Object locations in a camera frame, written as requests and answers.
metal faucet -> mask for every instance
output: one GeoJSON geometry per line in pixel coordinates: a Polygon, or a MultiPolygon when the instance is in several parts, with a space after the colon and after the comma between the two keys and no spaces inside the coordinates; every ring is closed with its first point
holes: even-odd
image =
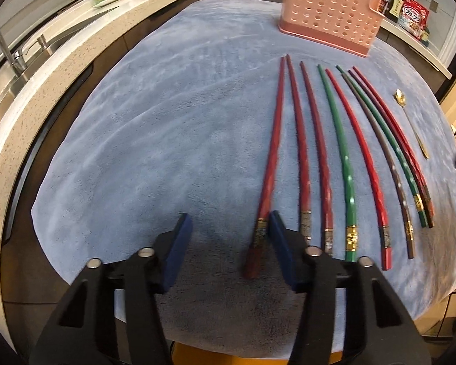
{"type": "MultiPolygon", "coordinates": [[[[42,50],[45,50],[47,48],[47,43],[46,43],[46,39],[44,38],[44,35],[41,35],[37,39],[36,42],[39,43],[39,46],[41,47],[42,50]]],[[[27,49],[25,54],[27,54],[29,52],[30,47],[27,49]]],[[[4,54],[8,63],[12,67],[12,70],[15,73],[15,75],[17,77],[20,77],[24,73],[25,69],[27,68],[27,65],[26,65],[24,57],[23,57],[22,46],[20,48],[18,48],[18,50],[12,55],[12,53],[10,52],[9,46],[5,42],[5,39],[3,38],[3,35],[0,31],[0,49],[1,49],[2,53],[4,54]]]]}

spoon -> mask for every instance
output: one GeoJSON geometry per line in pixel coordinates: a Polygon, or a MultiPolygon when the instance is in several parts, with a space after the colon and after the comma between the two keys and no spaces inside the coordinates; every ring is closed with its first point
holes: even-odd
{"type": "Polygon", "coordinates": [[[415,135],[415,137],[417,139],[417,142],[419,143],[419,147],[421,147],[421,151],[422,151],[422,154],[424,155],[424,158],[429,159],[429,153],[428,153],[428,151],[426,149],[426,146],[424,145],[424,143],[422,142],[421,138],[419,137],[419,135],[415,131],[414,125],[410,121],[409,115],[407,114],[407,111],[404,108],[406,106],[406,97],[404,96],[404,94],[402,93],[402,91],[400,89],[397,89],[395,91],[394,98],[397,101],[397,103],[399,104],[399,106],[402,107],[402,109],[404,110],[404,113],[407,116],[407,120],[409,121],[410,127],[412,128],[412,131],[414,132],[414,135],[415,135]]]}

sink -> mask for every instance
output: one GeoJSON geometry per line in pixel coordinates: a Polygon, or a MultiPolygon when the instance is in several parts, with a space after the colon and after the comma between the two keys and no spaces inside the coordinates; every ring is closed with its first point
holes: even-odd
{"type": "Polygon", "coordinates": [[[56,52],[62,45],[64,45],[64,43],[66,43],[66,41],[71,39],[79,31],[113,9],[115,8],[91,16],[90,18],[63,31],[54,38],[51,38],[51,40],[47,41],[47,48],[40,50],[28,59],[27,68],[23,74],[20,77],[14,77],[0,94],[0,121],[27,81],[37,72],[37,70],[39,70],[40,67],[42,67],[42,65],[53,55],[54,52],[56,52]]]}

blue tablecloth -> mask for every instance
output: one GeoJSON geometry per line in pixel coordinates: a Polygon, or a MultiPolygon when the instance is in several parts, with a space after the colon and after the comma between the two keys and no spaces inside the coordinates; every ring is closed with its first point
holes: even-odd
{"type": "MultiPolygon", "coordinates": [[[[67,282],[92,257],[129,257],[173,228],[188,212],[195,230],[176,285],[158,297],[166,337],[242,357],[288,358],[303,296],[284,283],[268,246],[261,278],[240,269],[254,226],[274,114],[279,59],[303,60],[315,90],[331,169],[334,255],[345,247],[344,193],[333,122],[317,64],[357,65],[378,89],[407,134],[436,210],[421,229],[411,192],[417,256],[408,260],[392,177],[358,102],[337,75],[367,138],[389,213],[393,268],[385,272],[413,317],[456,287],[456,145],[431,90],[407,60],[375,40],[368,58],[282,34],[281,5],[255,0],[203,0],[142,40],[93,91],[57,151],[33,206],[44,252],[67,282]],[[419,151],[404,112],[427,145],[419,151]]],[[[320,185],[314,128],[302,75],[310,176],[313,244],[319,245],[320,185]]],[[[273,209],[290,229],[298,223],[298,158],[288,77],[273,209]]],[[[343,106],[338,108],[355,171],[359,255],[380,264],[380,239],[368,174],[343,106]]],[[[338,293],[333,349],[342,349],[343,295],[338,293]]],[[[124,317],[123,305],[117,304],[124,317]]]]}

plastic basket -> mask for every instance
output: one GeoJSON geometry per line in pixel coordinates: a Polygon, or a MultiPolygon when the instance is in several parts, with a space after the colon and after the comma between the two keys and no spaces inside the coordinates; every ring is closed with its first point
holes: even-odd
{"type": "Polygon", "coordinates": [[[384,15],[380,0],[283,0],[283,33],[367,56],[384,15]]]}

